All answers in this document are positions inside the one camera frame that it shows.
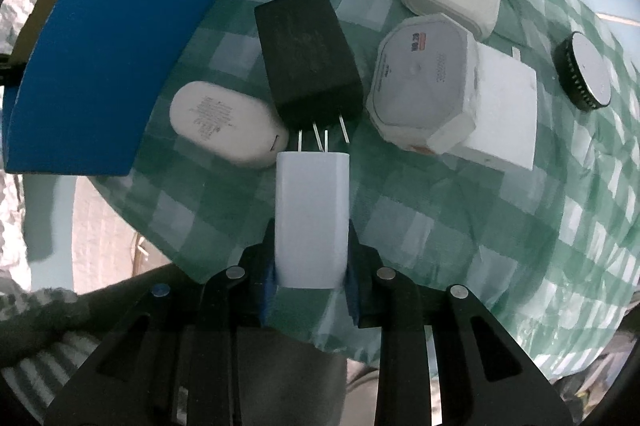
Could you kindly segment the white rectangular wall charger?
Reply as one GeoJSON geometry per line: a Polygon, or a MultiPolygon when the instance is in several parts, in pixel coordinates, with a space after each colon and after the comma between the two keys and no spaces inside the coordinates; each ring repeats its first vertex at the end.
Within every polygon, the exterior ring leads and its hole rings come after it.
{"type": "Polygon", "coordinates": [[[277,158],[274,264],[278,283],[300,290],[336,290],[347,269],[349,155],[317,132],[317,151],[277,158]]]}

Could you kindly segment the blue cardboard box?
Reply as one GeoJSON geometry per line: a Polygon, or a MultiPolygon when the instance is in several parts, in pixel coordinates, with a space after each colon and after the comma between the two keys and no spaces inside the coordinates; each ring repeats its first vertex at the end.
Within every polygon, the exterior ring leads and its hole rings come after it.
{"type": "Polygon", "coordinates": [[[38,0],[12,60],[8,172],[124,176],[160,90],[214,0],[38,0]]]}

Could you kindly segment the white oval power adapter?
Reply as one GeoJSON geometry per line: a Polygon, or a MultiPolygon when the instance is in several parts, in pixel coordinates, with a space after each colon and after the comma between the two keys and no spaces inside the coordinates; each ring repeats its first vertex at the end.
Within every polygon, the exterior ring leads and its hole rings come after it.
{"type": "Polygon", "coordinates": [[[189,82],[171,100],[178,136],[236,166],[269,167],[290,134],[264,100],[210,82],[189,82]]]}

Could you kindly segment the striped green white cloth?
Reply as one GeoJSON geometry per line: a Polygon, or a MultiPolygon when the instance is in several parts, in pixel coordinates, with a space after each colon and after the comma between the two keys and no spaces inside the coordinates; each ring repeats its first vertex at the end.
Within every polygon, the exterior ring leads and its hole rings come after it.
{"type": "Polygon", "coordinates": [[[38,425],[99,339],[85,330],[89,306],[71,290],[1,295],[1,381],[38,425]]]}

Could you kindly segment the green checkered tablecloth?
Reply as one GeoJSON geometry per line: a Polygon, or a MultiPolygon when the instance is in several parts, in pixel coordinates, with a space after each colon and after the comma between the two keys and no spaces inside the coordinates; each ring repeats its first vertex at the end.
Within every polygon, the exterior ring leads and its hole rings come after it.
{"type": "MultiPolygon", "coordinates": [[[[165,82],[125,177],[93,183],[191,278],[205,281],[262,238],[274,172],[234,166],[176,135],[169,105],[189,82],[268,98],[254,9],[217,0],[165,82]]],[[[331,0],[363,79],[408,16],[400,0],[331,0]]],[[[367,121],[331,131],[350,154],[352,222],[363,244],[414,282],[463,284],[551,378],[583,370],[623,319],[639,277],[639,71],[581,0],[502,0],[489,45],[537,75],[534,166],[497,172],[383,141],[367,121]],[[582,112],[553,62],[584,33],[612,76],[606,108],[582,112]]]]}

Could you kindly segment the white octagonal adapter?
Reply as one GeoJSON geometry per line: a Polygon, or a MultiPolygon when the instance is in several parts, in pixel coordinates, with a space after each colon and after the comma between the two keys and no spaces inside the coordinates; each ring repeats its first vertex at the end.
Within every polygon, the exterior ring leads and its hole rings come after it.
{"type": "Polygon", "coordinates": [[[378,46],[366,108],[398,148],[442,155],[476,128],[477,42],[444,14],[399,23],[378,46]]]}

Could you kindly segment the white square flat charger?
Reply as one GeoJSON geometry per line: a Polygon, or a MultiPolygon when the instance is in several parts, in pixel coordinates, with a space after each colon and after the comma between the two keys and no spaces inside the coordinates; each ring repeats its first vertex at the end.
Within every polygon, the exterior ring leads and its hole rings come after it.
{"type": "Polygon", "coordinates": [[[450,153],[492,169],[531,170],[537,137],[537,77],[513,56],[478,46],[476,127],[450,153]]]}

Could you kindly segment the black round puck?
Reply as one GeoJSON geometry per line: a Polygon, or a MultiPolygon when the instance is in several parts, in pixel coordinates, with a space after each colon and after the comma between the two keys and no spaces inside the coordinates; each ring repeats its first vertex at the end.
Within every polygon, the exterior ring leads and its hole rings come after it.
{"type": "Polygon", "coordinates": [[[555,49],[560,85],[578,110],[606,108],[612,100],[612,76],[603,56],[582,32],[571,32],[555,49]]]}

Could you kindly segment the black wall charger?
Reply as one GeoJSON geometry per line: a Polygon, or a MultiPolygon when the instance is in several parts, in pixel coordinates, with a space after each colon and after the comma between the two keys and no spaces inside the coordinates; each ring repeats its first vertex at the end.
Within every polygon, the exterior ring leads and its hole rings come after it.
{"type": "Polygon", "coordinates": [[[363,83],[330,0],[272,0],[254,9],[274,107],[288,129],[316,134],[360,119],[363,83]]]}

